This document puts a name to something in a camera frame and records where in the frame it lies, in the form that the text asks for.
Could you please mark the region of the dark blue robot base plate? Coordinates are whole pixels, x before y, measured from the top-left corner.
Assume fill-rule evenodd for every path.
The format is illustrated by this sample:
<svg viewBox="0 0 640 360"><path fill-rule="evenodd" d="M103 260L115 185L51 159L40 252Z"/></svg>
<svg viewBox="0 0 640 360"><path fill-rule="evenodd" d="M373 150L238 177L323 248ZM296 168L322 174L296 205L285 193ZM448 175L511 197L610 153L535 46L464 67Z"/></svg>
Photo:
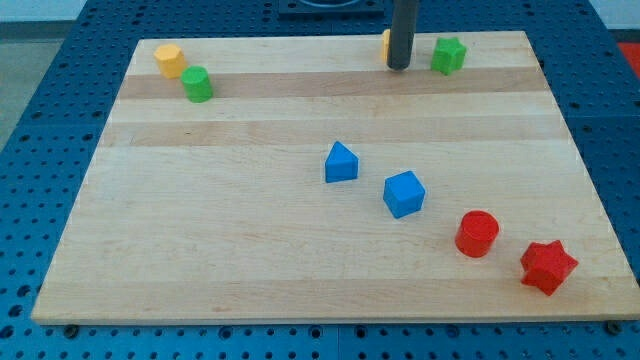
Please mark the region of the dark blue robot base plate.
<svg viewBox="0 0 640 360"><path fill-rule="evenodd" d="M278 16L382 15L383 0L278 0Z"/></svg>

